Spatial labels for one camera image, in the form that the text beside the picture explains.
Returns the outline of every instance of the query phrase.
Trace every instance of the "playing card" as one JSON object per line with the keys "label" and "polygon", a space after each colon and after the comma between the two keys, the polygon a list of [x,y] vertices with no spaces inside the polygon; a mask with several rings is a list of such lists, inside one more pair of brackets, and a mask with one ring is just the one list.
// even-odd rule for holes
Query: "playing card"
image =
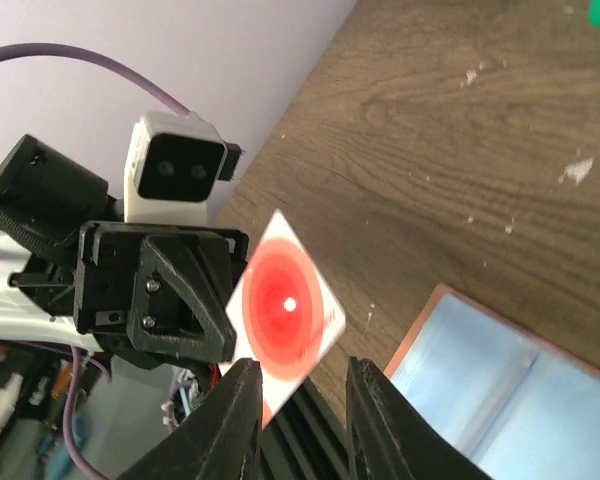
{"label": "playing card", "polygon": [[264,428],[345,328],[344,310],[280,211],[226,310],[236,349],[220,371],[240,358],[260,362]]}

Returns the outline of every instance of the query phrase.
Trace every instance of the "white wall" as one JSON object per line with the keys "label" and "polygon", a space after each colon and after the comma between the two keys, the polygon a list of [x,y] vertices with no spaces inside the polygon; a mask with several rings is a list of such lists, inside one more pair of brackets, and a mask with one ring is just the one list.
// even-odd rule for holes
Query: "white wall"
{"label": "white wall", "polygon": [[[139,71],[246,151],[242,174],[355,0],[2,0],[0,45],[69,43]],[[138,116],[164,109],[98,67],[64,59],[0,64],[0,161],[31,133],[121,195]],[[234,184],[213,193],[212,214]]]}

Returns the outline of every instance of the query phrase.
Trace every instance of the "white camera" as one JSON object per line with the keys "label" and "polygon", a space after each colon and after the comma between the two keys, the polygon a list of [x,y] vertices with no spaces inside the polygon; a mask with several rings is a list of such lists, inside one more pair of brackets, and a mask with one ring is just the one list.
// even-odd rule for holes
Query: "white camera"
{"label": "white camera", "polygon": [[125,164],[124,221],[207,226],[211,189],[231,180],[241,153],[194,113],[143,115]]}

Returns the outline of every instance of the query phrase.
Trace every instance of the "metal bolt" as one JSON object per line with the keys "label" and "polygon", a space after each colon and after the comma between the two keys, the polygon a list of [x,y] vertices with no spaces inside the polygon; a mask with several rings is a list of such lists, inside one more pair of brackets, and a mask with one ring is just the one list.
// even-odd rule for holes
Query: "metal bolt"
{"label": "metal bolt", "polygon": [[153,328],[156,326],[156,319],[153,318],[151,315],[147,315],[142,319],[142,326],[144,328]]}
{"label": "metal bolt", "polygon": [[158,290],[160,290],[162,288],[162,284],[160,283],[160,280],[156,280],[155,278],[150,278],[149,280],[147,280],[147,283],[145,284],[146,288],[147,288],[147,292],[149,293],[156,293]]}

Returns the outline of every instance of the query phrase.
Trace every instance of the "wooden table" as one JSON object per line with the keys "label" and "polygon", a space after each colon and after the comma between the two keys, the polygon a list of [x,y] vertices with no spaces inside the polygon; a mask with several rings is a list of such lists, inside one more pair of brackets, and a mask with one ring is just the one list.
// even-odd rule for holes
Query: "wooden table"
{"label": "wooden table", "polygon": [[[600,368],[586,9],[360,0],[222,212],[255,243],[282,209],[345,306],[312,375],[341,418],[348,357],[384,368],[441,282]],[[579,184],[564,176],[589,158]]]}

